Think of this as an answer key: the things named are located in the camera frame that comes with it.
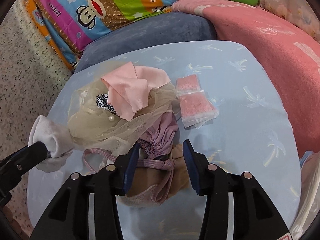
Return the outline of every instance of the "pink sponge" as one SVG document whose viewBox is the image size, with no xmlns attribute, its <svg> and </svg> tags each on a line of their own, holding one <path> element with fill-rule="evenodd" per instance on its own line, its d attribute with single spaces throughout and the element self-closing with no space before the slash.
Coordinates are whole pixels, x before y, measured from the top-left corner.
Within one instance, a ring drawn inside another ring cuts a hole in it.
<svg viewBox="0 0 320 240">
<path fill-rule="evenodd" d="M 200 90 L 200 85 L 198 82 L 197 75 L 193 74 L 184 78 L 178 78 L 177 84 L 176 84 L 176 90 L 178 94 L 182 92 L 191 92 L 191 91 Z"/>
<path fill-rule="evenodd" d="M 179 96 L 184 127 L 216 118 L 219 111 L 208 101 L 203 90 Z"/>
</svg>

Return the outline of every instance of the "plastic bag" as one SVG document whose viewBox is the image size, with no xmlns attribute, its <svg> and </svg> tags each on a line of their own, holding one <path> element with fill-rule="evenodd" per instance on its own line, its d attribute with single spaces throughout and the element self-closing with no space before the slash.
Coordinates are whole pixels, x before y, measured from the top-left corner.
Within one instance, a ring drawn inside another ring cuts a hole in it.
<svg viewBox="0 0 320 240">
<path fill-rule="evenodd" d="M 301 182 L 299 212 L 290 228 L 293 240 L 307 231 L 320 209 L 320 152 L 310 155 L 304 162 Z"/>
<path fill-rule="evenodd" d="M 219 114 L 219 111 L 208 101 L 203 90 L 180 94 L 178 98 L 185 128 L 196 124 L 199 128 L 200 125 L 216 118 Z"/>
<path fill-rule="evenodd" d="M 200 89 L 196 74 L 178 78 L 176 83 L 177 96 L 180 100 L 181 119 L 185 128 L 194 125 L 197 129 L 207 121 L 218 116 L 215 108 Z"/>
</svg>

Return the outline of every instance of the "beige fabric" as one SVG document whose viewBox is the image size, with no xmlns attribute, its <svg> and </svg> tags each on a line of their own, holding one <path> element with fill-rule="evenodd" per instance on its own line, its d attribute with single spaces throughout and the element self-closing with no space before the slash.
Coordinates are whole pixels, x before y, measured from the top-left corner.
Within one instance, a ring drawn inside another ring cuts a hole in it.
<svg viewBox="0 0 320 240">
<path fill-rule="evenodd" d="M 167 199 L 176 195 L 179 190 L 187 188 L 189 185 L 189 175 L 184 162 L 181 144 L 178 144 L 172 149 L 170 158 L 173 160 L 175 168 Z M 168 171 L 150 168 L 137 168 L 131 189 L 126 196 L 119 197 L 118 199 L 128 206 L 134 207 L 151 207 L 158 205 L 152 202 L 151 195 L 167 172 Z"/>
<path fill-rule="evenodd" d="M 96 96 L 108 93 L 100 77 L 123 65 L 122 62 L 106 62 L 98 69 L 96 81 L 76 90 L 71 97 L 68 111 L 68 128 L 77 149 L 100 148 L 113 155 L 127 154 L 137 139 L 165 112 L 171 111 L 171 103 L 177 101 L 175 87 L 165 84 L 152 88 L 148 106 L 139 110 L 134 118 L 126 120 L 98 108 Z"/>
</svg>

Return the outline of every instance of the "colorful striped bedding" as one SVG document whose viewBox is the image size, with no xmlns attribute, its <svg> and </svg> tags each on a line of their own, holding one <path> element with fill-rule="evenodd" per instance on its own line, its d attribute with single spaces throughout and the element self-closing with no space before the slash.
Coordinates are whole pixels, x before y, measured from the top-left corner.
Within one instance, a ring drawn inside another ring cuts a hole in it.
<svg viewBox="0 0 320 240">
<path fill-rule="evenodd" d="M 46 39 L 48 44 L 65 63 L 67 68 L 70 71 L 74 71 L 74 68 L 79 59 L 76 57 L 76 55 L 74 55 L 69 46 L 57 34 L 50 21 L 42 16 L 34 0 L 22 1 L 24 2 L 25 8 L 30 14 L 33 22 L 35 23 L 43 37 Z"/>
<path fill-rule="evenodd" d="M 34 0 L 75 53 L 130 22 L 170 12 L 177 0 Z"/>
</svg>

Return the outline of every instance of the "pink blanket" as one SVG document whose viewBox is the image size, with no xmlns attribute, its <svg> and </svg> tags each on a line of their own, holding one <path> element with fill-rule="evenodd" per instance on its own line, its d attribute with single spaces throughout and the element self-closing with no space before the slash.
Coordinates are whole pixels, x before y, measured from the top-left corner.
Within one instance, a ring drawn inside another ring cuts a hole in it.
<svg viewBox="0 0 320 240">
<path fill-rule="evenodd" d="M 249 49 L 277 89 L 299 156 L 320 150 L 320 45 L 284 19 L 228 0 L 179 0 L 171 7 L 210 20 L 219 39 Z"/>
</svg>

